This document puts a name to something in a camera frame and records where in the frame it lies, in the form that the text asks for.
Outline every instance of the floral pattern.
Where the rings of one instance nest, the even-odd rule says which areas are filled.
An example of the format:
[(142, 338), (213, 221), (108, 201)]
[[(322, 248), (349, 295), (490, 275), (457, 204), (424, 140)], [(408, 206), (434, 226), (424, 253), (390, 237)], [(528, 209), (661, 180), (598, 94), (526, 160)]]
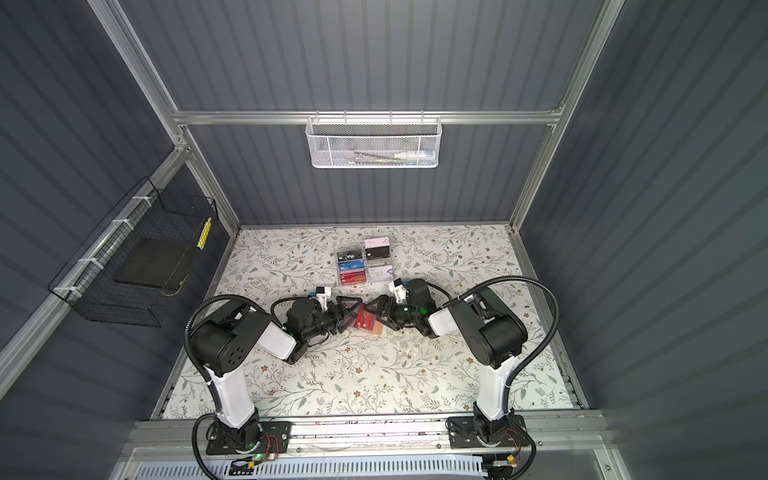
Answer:
[[(333, 285), (334, 295), (370, 300), (387, 293), (386, 283), (339, 288), (333, 249), (382, 236), (391, 240), (399, 277), (420, 277), (450, 293), (521, 273), (500, 225), (242, 230), (217, 293), (248, 296), (267, 309), (281, 297), (305, 295), (318, 285)], [(493, 288), (528, 328), (526, 355), (545, 334), (528, 288), (517, 283)], [(441, 294), (433, 296), (440, 305)], [(289, 306), (276, 307), (279, 318)], [(254, 348), (245, 374), (263, 416), (461, 412), (475, 400), (479, 364), (460, 335), (427, 339), (415, 329), (384, 328), (380, 336), (333, 336), (292, 366)], [(510, 399), (516, 409), (572, 407), (549, 348), (521, 372)], [(163, 417), (191, 419), (212, 410), (202, 378), (187, 360)]]

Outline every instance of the black mounting plate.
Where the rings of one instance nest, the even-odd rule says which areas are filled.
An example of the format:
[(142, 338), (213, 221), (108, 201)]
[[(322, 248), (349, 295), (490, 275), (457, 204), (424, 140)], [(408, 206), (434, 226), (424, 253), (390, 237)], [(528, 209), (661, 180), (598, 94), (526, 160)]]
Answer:
[[(513, 415), (512, 418), (525, 429), (525, 419), (521, 415)], [(451, 434), (449, 436), (452, 449), (482, 449), (488, 446), (514, 449), (516, 446), (525, 447), (530, 445), (520, 432), (508, 432), (507, 435), (503, 436), (498, 445), (483, 445), (475, 432), (475, 423), (471, 416), (448, 417), (445, 420), (445, 424), (449, 426), (449, 432), (455, 432), (455, 435)]]
[[(259, 425), (261, 425), (263, 435), (270, 435), (277, 439), (277, 453), (288, 451), (291, 422), (259, 422)], [(274, 448), (274, 446), (270, 448), (270, 453), (275, 452)], [(207, 455), (239, 455), (222, 438), (210, 440), (205, 448), (205, 453)], [(266, 442), (261, 442), (261, 445), (253, 453), (266, 453)]]

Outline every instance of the black wire basket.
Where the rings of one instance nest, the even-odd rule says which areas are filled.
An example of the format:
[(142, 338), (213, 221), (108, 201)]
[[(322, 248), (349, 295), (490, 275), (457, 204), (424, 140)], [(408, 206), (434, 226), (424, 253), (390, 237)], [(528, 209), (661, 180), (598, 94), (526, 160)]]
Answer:
[(160, 326), (218, 220), (208, 197), (152, 190), (136, 200), (92, 255), (68, 264), (74, 274), (65, 266), (49, 286), (87, 320)]

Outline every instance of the floral tablecloth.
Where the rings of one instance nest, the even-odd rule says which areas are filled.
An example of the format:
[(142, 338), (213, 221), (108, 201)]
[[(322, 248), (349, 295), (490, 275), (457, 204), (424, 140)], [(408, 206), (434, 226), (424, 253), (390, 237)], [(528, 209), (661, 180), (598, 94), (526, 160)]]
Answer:
[[(370, 300), (386, 293), (386, 284), (340, 289), (333, 249), (382, 236), (392, 242), (398, 276), (420, 277), (450, 293), (494, 276), (520, 274), (501, 225), (242, 230), (217, 294), (238, 293), (269, 309), (281, 297), (334, 285), (334, 294)], [(544, 336), (528, 288), (505, 283), (493, 289), (528, 328), (525, 355)], [(441, 305), (442, 294), (432, 295)], [(276, 308), (283, 321), (289, 306)], [(471, 408), (478, 391), (478, 363), (460, 335), (427, 339), (415, 329), (385, 328), (380, 336), (345, 332), (310, 347), (293, 366), (254, 348), (245, 374), (262, 416), (460, 412)], [(516, 409), (572, 407), (549, 348), (518, 376), (510, 398)], [(191, 419), (213, 407), (187, 360), (163, 417)]]

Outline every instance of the yellow label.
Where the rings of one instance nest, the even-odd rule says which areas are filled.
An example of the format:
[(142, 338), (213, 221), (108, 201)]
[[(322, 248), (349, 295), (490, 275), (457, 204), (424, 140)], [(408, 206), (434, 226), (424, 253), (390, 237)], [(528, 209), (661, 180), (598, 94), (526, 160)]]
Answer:
[(208, 217), (208, 221), (205, 223), (203, 231), (200, 232), (200, 239), (197, 241), (197, 248), (200, 250), (205, 247), (205, 240), (208, 240), (208, 232), (210, 232), (210, 217)]

